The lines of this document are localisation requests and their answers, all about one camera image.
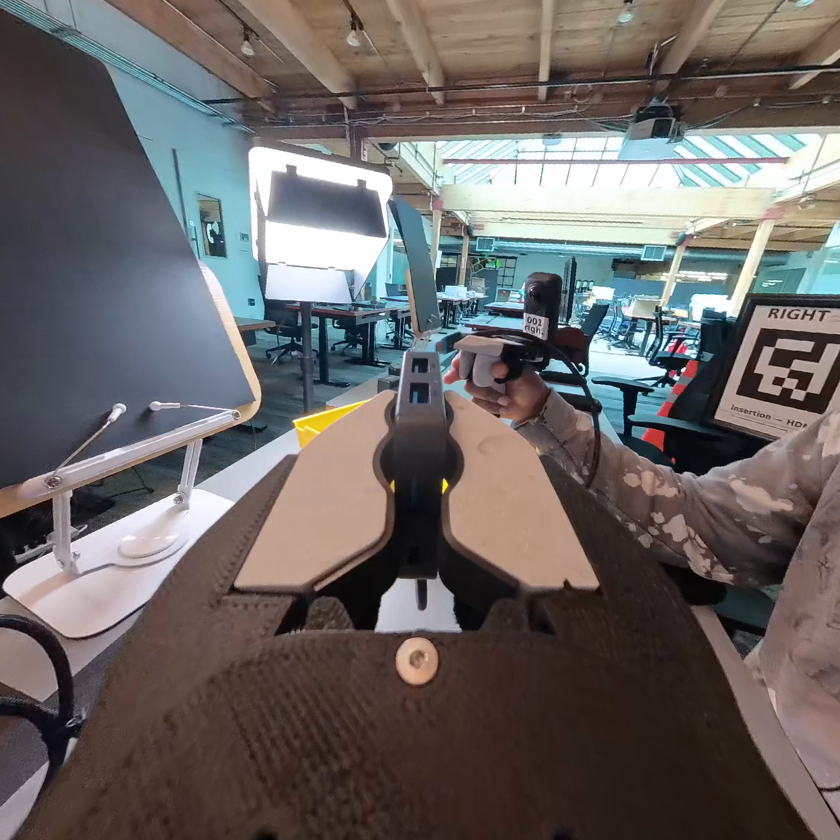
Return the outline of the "ceiling projector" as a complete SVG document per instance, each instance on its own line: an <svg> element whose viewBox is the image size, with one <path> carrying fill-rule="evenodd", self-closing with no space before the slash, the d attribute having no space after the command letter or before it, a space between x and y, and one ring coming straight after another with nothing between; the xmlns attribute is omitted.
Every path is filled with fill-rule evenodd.
<svg viewBox="0 0 840 840"><path fill-rule="evenodd" d="M683 109L654 101L636 110L617 153L619 161L671 161L678 158L676 146L684 139Z"/></svg>

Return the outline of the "white metal tablet stand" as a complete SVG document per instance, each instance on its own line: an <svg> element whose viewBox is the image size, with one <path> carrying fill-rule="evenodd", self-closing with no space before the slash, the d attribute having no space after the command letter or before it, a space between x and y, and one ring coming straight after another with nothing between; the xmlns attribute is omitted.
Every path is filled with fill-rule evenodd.
<svg viewBox="0 0 840 840"><path fill-rule="evenodd" d="M89 447L128 411L116 403L96 431L53 469L15 489L28 508L51 501L51 549L10 574L5 593L28 613L69 640L104 634L141 609L186 552L231 507L232 502L196 488L205 438L240 421L235 408L153 401L152 414L194 409L204 416L137 443L88 455ZM185 446L174 494L107 527L75 539L70 520L74 490L117 468L136 466L155 455Z"/></svg>

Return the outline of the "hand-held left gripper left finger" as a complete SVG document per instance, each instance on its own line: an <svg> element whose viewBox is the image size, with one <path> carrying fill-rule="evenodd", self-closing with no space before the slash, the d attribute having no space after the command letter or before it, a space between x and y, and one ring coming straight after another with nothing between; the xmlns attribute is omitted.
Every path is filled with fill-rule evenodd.
<svg viewBox="0 0 840 840"><path fill-rule="evenodd" d="M296 456L245 557L239 592L321 592L385 546L392 490L380 456L385 391L329 426Z"/></svg>

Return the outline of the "black board with wooden edge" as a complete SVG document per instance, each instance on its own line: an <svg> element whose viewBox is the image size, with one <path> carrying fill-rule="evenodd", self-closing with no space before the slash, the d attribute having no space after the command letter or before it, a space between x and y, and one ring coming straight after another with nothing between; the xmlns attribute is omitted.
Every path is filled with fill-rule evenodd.
<svg viewBox="0 0 840 840"><path fill-rule="evenodd" d="M407 259L407 297L415 345L423 345L441 328L434 264L422 215L405 199L388 202Z"/></svg>
<svg viewBox="0 0 840 840"><path fill-rule="evenodd" d="M154 401L244 422L260 397L109 71L3 11L2 517L179 448L207 415Z"/></svg>

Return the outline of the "black office chair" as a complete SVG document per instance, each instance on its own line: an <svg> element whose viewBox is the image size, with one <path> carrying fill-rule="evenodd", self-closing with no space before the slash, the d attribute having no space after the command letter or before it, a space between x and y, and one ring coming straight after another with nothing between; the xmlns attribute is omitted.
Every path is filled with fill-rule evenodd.
<svg viewBox="0 0 840 840"><path fill-rule="evenodd" d="M615 376L594 378L594 384L614 387L623 395L623 431L618 438L624 446L657 465L699 476L759 450L760 443L746 434L713 426L707 420L707 405L721 373L721 352L732 329L733 321L729 319L708 321L701 326L698 356L687 361L700 362L700 368L677 399L669 418L657 419L657 413L638 408L638 397L651 395L652 386ZM648 427L665 432L663 454L642 440Z"/></svg>
<svg viewBox="0 0 840 840"><path fill-rule="evenodd" d="M289 355L301 355L303 344L299 310L290 309L287 301L264 297L264 314L266 320L274 323L266 332L276 338L276 347L266 351L266 358L276 364Z"/></svg>

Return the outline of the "person's right forearm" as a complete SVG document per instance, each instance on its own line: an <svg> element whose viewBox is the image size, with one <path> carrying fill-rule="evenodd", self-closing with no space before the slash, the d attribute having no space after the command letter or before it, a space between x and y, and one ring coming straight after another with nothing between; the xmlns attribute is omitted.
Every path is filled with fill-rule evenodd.
<svg viewBox="0 0 840 840"><path fill-rule="evenodd" d="M645 547L700 577L780 586L748 657L780 724L833 811L839 782L839 415L705 475L606 440L591 492Z"/></svg>

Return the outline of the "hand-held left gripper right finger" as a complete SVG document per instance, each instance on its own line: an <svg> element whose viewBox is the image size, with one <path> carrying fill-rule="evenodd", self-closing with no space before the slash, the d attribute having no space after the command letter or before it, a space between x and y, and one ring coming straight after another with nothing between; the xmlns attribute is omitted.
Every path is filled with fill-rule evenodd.
<svg viewBox="0 0 840 840"><path fill-rule="evenodd" d="M456 551L520 592L600 584L536 449L457 392L446 392L461 457L445 495L445 536Z"/></svg>

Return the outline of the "black multiport hub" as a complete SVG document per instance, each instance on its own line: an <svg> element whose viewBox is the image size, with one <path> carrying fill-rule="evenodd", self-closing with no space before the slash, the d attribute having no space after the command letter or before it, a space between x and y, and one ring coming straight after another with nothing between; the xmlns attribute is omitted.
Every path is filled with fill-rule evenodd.
<svg viewBox="0 0 840 840"><path fill-rule="evenodd" d="M463 556L449 540L449 478L455 478L454 420L436 352L410 350L402 359L395 400L385 415L389 434L382 454L392 490L391 534L385 557L399 580L413 583L416 609L429 604L429 584Z"/></svg>

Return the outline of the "wooden top office desk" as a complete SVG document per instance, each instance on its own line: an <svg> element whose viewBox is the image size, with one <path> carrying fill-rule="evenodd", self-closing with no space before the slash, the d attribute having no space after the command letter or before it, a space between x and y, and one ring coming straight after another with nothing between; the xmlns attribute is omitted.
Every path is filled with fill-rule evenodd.
<svg viewBox="0 0 840 840"><path fill-rule="evenodd" d="M347 325L354 328L357 337L361 341L362 354L359 359L353 360L354 364L370 367L385 366L384 362L378 359L380 348L377 339L376 328L381 322L389 322L393 326L393 336L389 343L384 343L385 349L404 351L406 349L406 324L410 319L410 308L406 301L385 301L383 304L327 304L327 303L292 303L290 309L301 315L302 330L306 330L306 321L316 319L318 321L318 338L316 350L318 351L318 376L315 382L321 385L334 387L347 387L348 385L331 380L329 372L329 336L328 326L330 322L347 322Z"/></svg>

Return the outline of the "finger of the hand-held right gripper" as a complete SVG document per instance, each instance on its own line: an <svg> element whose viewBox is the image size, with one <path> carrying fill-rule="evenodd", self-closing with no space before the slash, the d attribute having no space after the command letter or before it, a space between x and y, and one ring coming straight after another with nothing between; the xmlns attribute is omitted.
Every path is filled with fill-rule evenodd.
<svg viewBox="0 0 840 840"><path fill-rule="evenodd" d="M505 337L490 336L486 333L464 334L455 341L455 349L460 352L474 354L502 354L504 352L521 352L524 344Z"/></svg>

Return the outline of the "studio light panel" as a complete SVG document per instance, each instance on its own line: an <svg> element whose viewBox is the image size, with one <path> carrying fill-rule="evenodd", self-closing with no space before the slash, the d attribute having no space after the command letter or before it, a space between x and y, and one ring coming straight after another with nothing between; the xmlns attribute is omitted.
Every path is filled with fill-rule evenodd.
<svg viewBox="0 0 840 840"><path fill-rule="evenodd" d="M296 303L302 403L314 403L312 310L349 305L390 237L393 182L380 165L287 144L248 152L255 258L264 299Z"/></svg>

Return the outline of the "person's right hand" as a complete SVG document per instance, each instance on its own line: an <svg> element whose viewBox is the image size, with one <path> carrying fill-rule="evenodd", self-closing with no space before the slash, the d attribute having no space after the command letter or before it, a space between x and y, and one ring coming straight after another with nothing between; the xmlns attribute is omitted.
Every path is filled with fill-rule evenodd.
<svg viewBox="0 0 840 840"><path fill-rule="evenodd" d="M549 398L549 386L539 374L525 367L517 379L509 379L504 393L492 387L480 387L461 374L462 353L457 352L443 376L443 383L463 382L472 403L485 412L513 424L526 423L540 415Z"/></svg>

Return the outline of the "framed black white marker sign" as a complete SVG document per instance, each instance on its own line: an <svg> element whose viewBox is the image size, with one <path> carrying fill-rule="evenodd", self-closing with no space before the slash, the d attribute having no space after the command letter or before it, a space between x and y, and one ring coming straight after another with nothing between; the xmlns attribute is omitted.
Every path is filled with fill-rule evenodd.
<svg viewBox="0 0 840 840"><path fill-rule="evenodd" d="M838 408L838 295L746 297L705 421L764 442Z"/></svg>

